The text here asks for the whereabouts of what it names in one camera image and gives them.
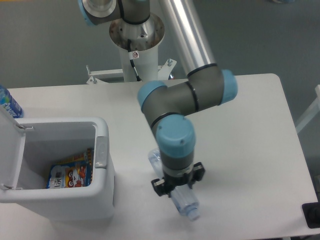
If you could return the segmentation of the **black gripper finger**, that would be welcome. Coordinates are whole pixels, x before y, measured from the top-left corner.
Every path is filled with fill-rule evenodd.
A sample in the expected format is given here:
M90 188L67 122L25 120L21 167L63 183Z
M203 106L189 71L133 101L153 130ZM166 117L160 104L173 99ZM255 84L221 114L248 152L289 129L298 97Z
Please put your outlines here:
M193 169L191 172L191 178L189 180L189 182L187 183L189 189L193 188L193 185L196 182L200 182L202 181L204 175L205 175L205 167L201 162L197 162L193 165Z
M156 178L151 181L151 185L156 194L161 197L171 193L171 185L164 178Z

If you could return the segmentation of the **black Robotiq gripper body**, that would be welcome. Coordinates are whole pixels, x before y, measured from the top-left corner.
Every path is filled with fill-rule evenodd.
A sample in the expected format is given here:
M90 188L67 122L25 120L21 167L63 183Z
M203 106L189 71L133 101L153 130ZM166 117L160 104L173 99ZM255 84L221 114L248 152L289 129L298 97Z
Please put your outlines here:
M184 169L169 169L163 165L164 192L170 194L177 186L187 185L191 187L194 183L194 166L190 165Z

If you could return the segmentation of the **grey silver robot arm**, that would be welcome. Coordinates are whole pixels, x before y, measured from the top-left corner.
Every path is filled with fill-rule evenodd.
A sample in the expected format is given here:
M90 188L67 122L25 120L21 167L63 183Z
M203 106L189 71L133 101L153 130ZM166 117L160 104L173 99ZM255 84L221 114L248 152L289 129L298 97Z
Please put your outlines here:
M159 195L203 179L204 166L194 163L196 135L187 116L233 100L238 84L233 73L218 67L191 0L162 0L187 81L167 86L143 77L136 53L154 48L164 38L164 25L150 10L148 0L80 0L88 25L110 23L109 35L125 50L134 81L142 83L137 99L154 135L162 160L163 176L151 184Z

